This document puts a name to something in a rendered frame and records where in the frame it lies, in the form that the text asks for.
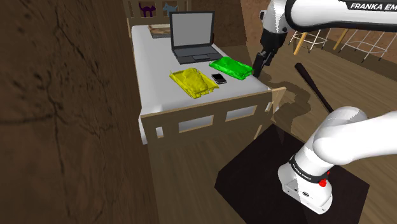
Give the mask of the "grey open laptop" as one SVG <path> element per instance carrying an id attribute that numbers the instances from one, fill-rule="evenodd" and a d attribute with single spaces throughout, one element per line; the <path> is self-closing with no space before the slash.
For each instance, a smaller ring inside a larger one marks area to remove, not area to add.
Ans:
<path id="1" fill-rule="evenodd" d="M 171 48 L 180 64 L 209 62 L 223 56 L 214 43 L 214 11 L 170 12 Z"/>

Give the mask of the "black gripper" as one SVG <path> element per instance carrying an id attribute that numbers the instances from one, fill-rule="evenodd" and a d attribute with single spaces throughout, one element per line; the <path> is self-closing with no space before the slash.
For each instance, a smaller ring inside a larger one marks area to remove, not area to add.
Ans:
<path id="1" fill-rule="evenodd" d="M 258 78 L 260 76 L 263 66 L 269 66 L 272 59 L 278 52 L 278 49 L 284 44 L 287 33 L 273 33 L 268 30 L 263 30 L 261 35 L 261 53 L 257 53 L 253 64 L 253 76 Z"/>

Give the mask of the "wooden bed with white mattress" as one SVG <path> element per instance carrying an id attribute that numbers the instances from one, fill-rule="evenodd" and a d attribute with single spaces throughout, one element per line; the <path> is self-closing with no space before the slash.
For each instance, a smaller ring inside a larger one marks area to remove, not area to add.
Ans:
<path id="1" fill-rule="evenodd" d="M 252 74 L 244 80 L 225 73 L 226 83 L 217 84 L 218 70 L 209 62 L 180 64 L 168 38 L 154 38 L 148 25 L 131 28 L 137 82 L 141 100 L 139 126 L 143 144 L 168 147 L 215 137 L 245 126 L 261 127 L 271 120 L 285 93 L 270 88 Z M 191 98 L 170 77 L 170 72 L 196 68 L 219 88 Z"/>

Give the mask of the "black baseball bat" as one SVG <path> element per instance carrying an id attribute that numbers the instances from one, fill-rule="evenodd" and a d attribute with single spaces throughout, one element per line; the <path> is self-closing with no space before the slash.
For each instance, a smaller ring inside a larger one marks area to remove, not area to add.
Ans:
<path id="1" fill-rule="evenodd" d="M 324 98 L 323 94 L 319 91 L 316 84 L 314 83 L 314 80 L 311 78 L 310 74 L 307 72 L 307 70 L 304 68 L 304 66 L 301 63 L 296 63 L 295 69 L 300 74 L 300 76 L 304 79 L 306 84 L 308 84 L 308 86 L 312 89 L 312 91 L 315 93 L 317 98 L 321 101 L 323 106 L 326 108 L 327 112 L 329 112 L 329 113 L 333 112 L 334 109 L 329 105 L 327 100 Z"/>

